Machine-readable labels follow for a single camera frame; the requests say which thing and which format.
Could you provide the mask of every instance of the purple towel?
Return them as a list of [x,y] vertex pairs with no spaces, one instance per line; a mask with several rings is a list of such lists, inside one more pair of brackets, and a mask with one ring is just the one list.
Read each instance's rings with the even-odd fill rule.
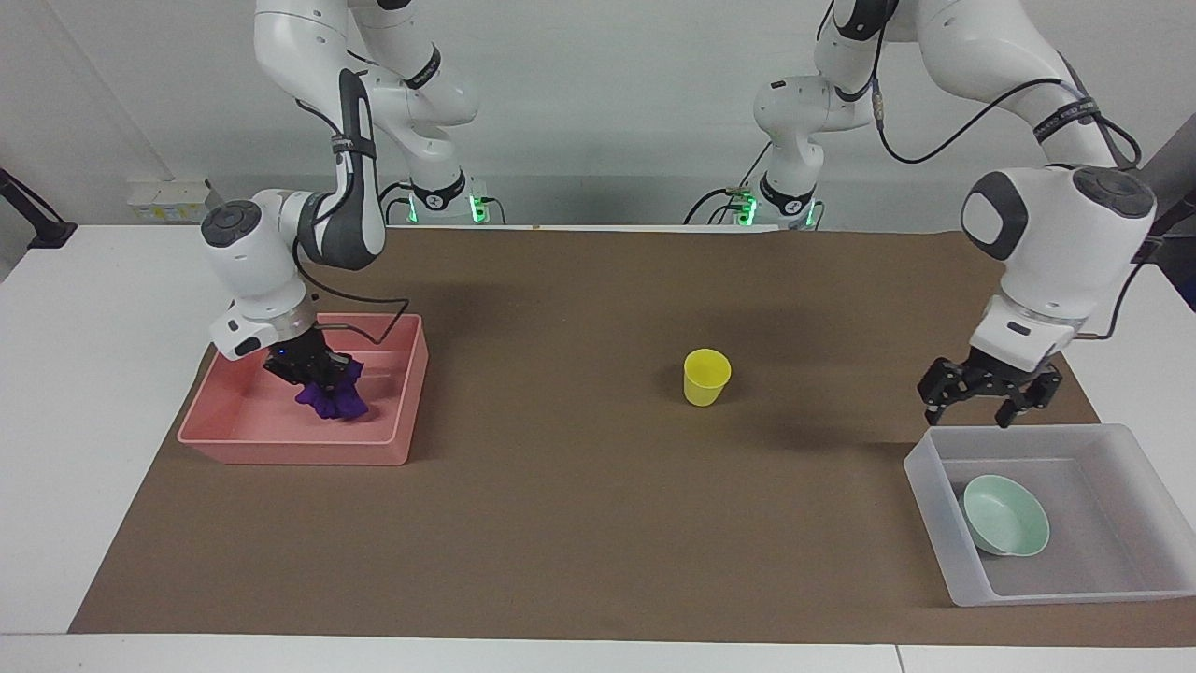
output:
[[295,396],[295,402],[300,405],[310,405],[321,418],[352,421],[370,411],[365,400],[358,394],[358,379],[361,379],[361,363],[353,361],[344,372],[344,379],[325,392],[317,384],[309,384],[303,392]]

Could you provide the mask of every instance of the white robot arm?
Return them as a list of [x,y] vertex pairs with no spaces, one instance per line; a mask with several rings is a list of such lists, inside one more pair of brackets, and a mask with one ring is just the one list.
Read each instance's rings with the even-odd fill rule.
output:
[[[349,54],[350,17],[372,57]],[[332,130],[336,190],[268,189],[208,213],[201,226],[207,253],[236,296],[212,324],[212,341],[230,360],[269,348],[267,369],[331,390],[352,361],[324,344],[299,251],[352,270],[382,252],[374,124],[403,149],[413,202],[472,216],[471,182],[440,127],[471,121],[477,98],[420,35],[411,0],[257,0],[254,24],[263,71]],[[364,72],[354,69],[362,65]]]
[[874,120],[884,140],[875,65],[886,41],[916,41],[941,88],[1025,120],[1051,161],[989,173],[968,195],[963,228],[1006,273],[968,361],[940,360],[919,385],[932,424],[956,402],[999,396],[1008,398],[997,415],[1005,427],[1049,404],[1061,380],[1051,356],[1115,290],[1154,219],[1154,196],[1118,170],[1128,163],[1111,124],[1018,0],[834,0],[814,54],[819,74],[775,81],[756,98],[773,142],[753,185],[758,221],[805,220],[823,164],[811,134]]

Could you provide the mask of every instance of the white wall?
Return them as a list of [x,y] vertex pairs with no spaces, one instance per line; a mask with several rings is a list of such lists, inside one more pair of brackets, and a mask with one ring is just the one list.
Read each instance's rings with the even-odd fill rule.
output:
[[[812,71],[824,0],[420,0],[447,60],[478,81],[468,166],[523,221],[676,221],[763,145],[756,88]],[[1194,110],[1196,2],[1025,0],[1110,117],[1147,152]],[[327,133],[256,67],[252,0],[0,0],[0,164],[84,222],[127,221],[129,177],[207,176],[225,197],[329,183]],[[881,67],[907,153],[972,114],[917,48]],[[1041,163],[997,114],[940,159],[889,160],[872,129],[824,140],[829,226],[954,225],[986,170]],[[397,173],[397,151],[383,161]],[[0,226],[13,225],[0,207]]]

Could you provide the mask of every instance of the white plastic tray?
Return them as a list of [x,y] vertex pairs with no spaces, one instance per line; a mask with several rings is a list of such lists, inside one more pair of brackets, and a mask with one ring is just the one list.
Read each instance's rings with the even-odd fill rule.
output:
[[[956,605],[1196,595],[1196,534],[1122,426],[934,428],[905,473]],[[972,544],[957,498],[981,475],[1042,502],[1051,540],[1041,555],[995,557]]]

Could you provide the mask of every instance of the mint green bowl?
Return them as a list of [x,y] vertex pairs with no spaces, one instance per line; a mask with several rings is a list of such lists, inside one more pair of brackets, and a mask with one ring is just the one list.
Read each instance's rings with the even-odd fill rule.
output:
[[1050,521],[1038,498],[999,475],[968,483],[959,498],[972,542],[995,556],[1031,557],[1050,542]]

